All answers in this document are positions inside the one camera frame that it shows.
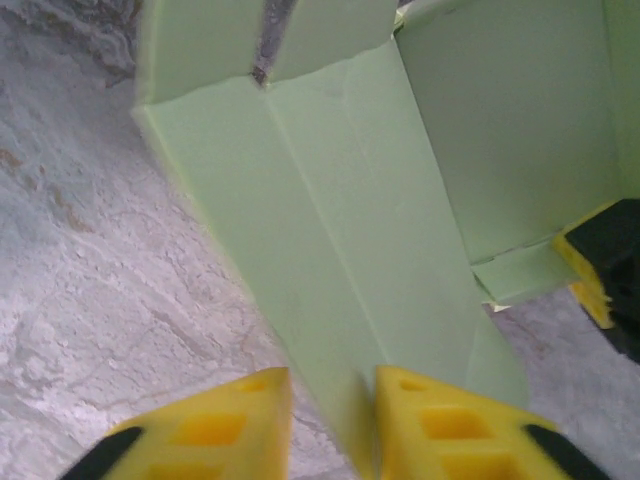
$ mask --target green cardboard box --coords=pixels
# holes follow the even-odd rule
[[[526,404],[481,301],[640,194],[640,2],[298,0],[260,87],[262,12],[150,2],[134,114],[372,478],[377,364]]]

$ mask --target black component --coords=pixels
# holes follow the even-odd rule
[[[575,480],[612,480],[561,433],[540,425],[526,425],[524,430],[569,477]]]
[[[142,433],[142,428],[131,427],[103,438],[59,480],[100,480]]]
[[[631,328],[637,328],[637,323],[624,317],[618,317],[617,325],[612,328],[600,328],[598,322],[596,322],[589,312],[582,307],[584,314],[589,317],[589,320],[600,330],[600,333],[608,340],[608,342],[615,348],[618,353],[626,355],[630,360],[640,364],[640,335],[630,334],[628,330],[625,331],[626,325]],[[616,318],[616,312],[610,312],[612,319]]]
[[[566,239],[598,274],[624,333],[640,341],[640,199],[620,200]]]

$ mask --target floor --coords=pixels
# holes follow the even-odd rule
[[[136,3],[0,0],[3,479],[55,478],[113,423],[285,362],[128,115],[134,23],[83,10],[129,18]],[[637,478],[640,366],[566,291],[494,318],[531,409]],[[300,385],[296,401],[290,478],[353,478]]]

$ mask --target yellow plastic part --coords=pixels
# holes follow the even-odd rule
[[[288,369],[262,370],[118,425],[144,433],[105,480],[284,480]]]
[[[553,248],[580,277],[580,282],[574,283],[570,286],[571,292],[587,313],[589,313],[591,318],[593,318],[593,321],[598,325],[598,327],[603,330],[613,328],[615,326],[613,321],[609,318],[610,309],[607,306],[607,303],[610,299],[606,295],[604,286],[591,263],[589,263],[589,261],[584,258],[580,252],[573,248],[573,246],[567,241],[566,234],[599,213],[602,213],[611,205],[613,205],[613,202],[601,206],[577,222],[568,225],[555,236],[552,242]]]
[[[398,367],[376,378],[382,480],[569,480],[522,427],[549,421]]]

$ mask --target square hole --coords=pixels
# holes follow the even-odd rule
[[[186,420],[171,438],[174,445],[233,445],[240,436],[246,415],[217,413],[195,415]]]
[[[222,467],[199,464],[151,465],[145,480],[217,480]]]
[[[490,438],[491,431],[474,412],[462,407],[430,407],[422,412],[422,428],[433,440]]]
[[[530,480],[507,452],[443,455],[447,480]]]

